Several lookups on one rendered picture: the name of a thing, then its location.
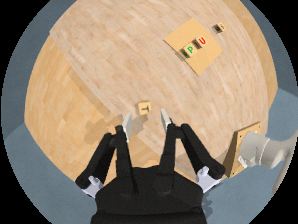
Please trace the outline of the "tan flat mat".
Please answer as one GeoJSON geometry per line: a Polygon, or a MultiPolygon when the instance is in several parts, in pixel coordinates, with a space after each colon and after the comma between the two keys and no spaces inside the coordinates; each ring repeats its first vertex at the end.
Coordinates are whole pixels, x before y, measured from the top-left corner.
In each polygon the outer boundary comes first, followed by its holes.
{"type": "Polygon", "coordinates": [[[223,51],[207,30],[194,18],[190,19],[163,39],[170,45],[199,76],[223,51]],[[203,35],[209,44],[197,49],[192,40],[203,35]],[[198,52],[191,58],[186,58],[181,49],[191,43],[198,52]]]}

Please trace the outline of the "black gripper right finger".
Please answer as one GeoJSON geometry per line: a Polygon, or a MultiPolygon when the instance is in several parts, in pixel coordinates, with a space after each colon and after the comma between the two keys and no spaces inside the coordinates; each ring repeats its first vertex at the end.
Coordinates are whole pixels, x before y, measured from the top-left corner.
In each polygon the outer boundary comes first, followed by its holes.
{"type": "Polygon", "coordinates": [[[158,172],[154,181],[156,195],[165,197],[172,191],[176,139],[181,139],[197,175],[196,182],[203,189],[203,193],[215,188],[226,171],[225,167],[211,157],[189,124],[183,123],[181,126],[176,126],[172,119],[168,117],[165,109],[160,110],[166,137],[163,154],[161,154],[158,172]]]}

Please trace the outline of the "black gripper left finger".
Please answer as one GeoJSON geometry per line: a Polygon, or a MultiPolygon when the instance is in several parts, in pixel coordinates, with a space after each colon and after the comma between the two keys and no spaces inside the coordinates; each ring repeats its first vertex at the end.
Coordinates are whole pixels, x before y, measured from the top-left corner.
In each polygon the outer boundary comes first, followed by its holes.
{"type": "Polygon", "coordinates": [[[103,136],[86,169],[76,178],[77,186],[89,197],[95,198],[96,193],[104,187],[115,149],[117,191],[124,198],[131,198],[135,195],[136,190],[130,169],[132,163],[127,145],[132,128],[132,116],[131,113],[127,113],[123,124],[115,127],[116,134],[106,133],[103,136]]]}

